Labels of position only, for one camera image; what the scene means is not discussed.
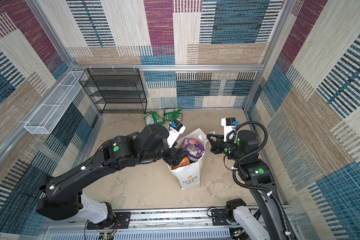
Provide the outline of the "green snack bag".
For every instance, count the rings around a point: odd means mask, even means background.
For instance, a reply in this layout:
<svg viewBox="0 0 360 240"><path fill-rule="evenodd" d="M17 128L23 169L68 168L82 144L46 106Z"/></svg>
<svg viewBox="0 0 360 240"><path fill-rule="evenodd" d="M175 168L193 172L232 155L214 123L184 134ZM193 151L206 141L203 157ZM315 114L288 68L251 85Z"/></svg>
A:
<svg viewBox="0 0 360 240"><path fill-rule="evenodd" d="M156 111L150 111L144 114L143 119L145 120L147 126L153 124L159 124L159 125L165 124L165 121L160 117L160 115Z"/></svg>
<svg viewBox="0 0 360 240"><path fill-rule="evenodd" d="M167 122L173 122L177 120L179 122L182 121L182 109L181 108L174 108L174 109L165 109L164 110L164 120Z"/></svg>

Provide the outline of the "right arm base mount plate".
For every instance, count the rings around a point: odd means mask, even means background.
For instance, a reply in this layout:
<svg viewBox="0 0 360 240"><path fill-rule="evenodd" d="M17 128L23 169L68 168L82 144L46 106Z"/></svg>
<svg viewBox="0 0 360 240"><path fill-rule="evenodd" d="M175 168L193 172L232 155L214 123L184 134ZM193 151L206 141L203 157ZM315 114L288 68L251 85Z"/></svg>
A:
<svg viewBox="0 0 360 240"><path fill-rule="evenodd" d="M207 215L212 218L214 226L238 225L244 228L257 220L246 206L227 209L210 208L207 210Z"/></svg>

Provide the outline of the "white paper bag with print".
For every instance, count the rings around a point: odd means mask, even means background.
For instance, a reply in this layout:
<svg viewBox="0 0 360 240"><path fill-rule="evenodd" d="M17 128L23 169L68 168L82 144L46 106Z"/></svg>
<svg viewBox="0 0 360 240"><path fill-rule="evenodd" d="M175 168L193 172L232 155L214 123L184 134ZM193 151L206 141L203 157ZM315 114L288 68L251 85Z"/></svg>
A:
<svg viewBox="0 0 360 240"><path fill-rule="evenodd" d="M179 139L176 149L180 149L183 146L186 138L196 140L206 150L208 140L207 135L203 132L202 129L198 128L185 137ZM177 169L173 169L173 166L168 166L169 171L177 179L182 190L188 190L201 186L201 172L205 156L206 151L202 153L201 157L196 162L190 163L187 166L179 167Z"/></svg>

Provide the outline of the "purple berries candy bag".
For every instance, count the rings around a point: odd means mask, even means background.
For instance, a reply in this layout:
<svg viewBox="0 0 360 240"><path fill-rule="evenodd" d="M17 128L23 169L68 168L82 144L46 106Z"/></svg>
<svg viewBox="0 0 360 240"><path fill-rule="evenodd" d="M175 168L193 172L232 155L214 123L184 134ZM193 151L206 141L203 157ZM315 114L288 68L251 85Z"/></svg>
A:
<svg viewBox="0 0 360 240"><path fill-rule="evenodd" d="M205 153L204 145L196 139L185 138L183 149L189 152L188 158L193 162L199 161Z"/></svg>

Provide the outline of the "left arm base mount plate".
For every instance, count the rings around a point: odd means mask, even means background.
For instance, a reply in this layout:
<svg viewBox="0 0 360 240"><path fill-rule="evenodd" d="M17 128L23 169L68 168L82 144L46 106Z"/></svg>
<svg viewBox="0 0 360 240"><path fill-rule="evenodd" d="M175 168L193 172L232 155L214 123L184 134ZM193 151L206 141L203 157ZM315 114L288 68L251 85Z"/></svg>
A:
<svg viewBox="0 0 360 240"><path fill-rule="evenodd" d="M112 221L105 221L102 224L94 224L89 222L86 230L116 230L127 229L130 225L131 212L114 212L114 219Z"/></svg>

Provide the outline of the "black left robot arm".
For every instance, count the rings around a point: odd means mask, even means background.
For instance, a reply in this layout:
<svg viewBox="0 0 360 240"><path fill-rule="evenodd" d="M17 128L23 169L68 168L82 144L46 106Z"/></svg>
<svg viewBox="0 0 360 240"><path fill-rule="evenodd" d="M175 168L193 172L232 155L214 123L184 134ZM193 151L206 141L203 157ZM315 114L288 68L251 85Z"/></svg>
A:
<svg viewBox="0 0 360 240"><path fill-rule="evenodd" d="M39 189L45 196L38 200L36 212L54 221L78 217L101 228L111 227L115 222L112 205L90 199L83 189L127 167L158 160L169 166L179 165L188 155L188 151L176 148L176 140L185 129L178 122L170 123L169 128L153 124L141 132L106 141L92 157L68 172L42 177Z"/></svg>

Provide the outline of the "orange snack bag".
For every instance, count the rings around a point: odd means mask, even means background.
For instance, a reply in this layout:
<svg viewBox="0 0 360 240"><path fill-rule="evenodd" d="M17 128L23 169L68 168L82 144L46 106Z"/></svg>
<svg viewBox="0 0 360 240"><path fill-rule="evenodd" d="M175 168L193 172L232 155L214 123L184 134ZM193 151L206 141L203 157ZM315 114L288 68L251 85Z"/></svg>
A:
<svg viewBox="0 0 360 240"><path fill-rule="evenodd" d="M181 167L185 167L191 164L191 161L189 160L188 157L185 157L177 166L172 166L172 170L181 168Z"/></svg>

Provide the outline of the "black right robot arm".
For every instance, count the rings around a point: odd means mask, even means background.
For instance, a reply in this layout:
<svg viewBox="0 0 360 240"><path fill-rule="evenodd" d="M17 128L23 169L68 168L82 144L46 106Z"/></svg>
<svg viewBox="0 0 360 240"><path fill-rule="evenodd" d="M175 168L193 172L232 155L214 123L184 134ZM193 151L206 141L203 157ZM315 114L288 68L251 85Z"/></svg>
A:
<svg viewBox="0 0 360 240"><path fill-rule="evenodd" d="M260 150L268 142L267 129L254 121L240 124L235 118L223 118L221 125L223 135L207 134L211 152L234 161L230 168L234 182L250 191L264 220L261 224L244 201L235 199L226 203L227 222L240 225L251 240L296 240L298 237L278 197L273 174L259 158Z"/></svg>

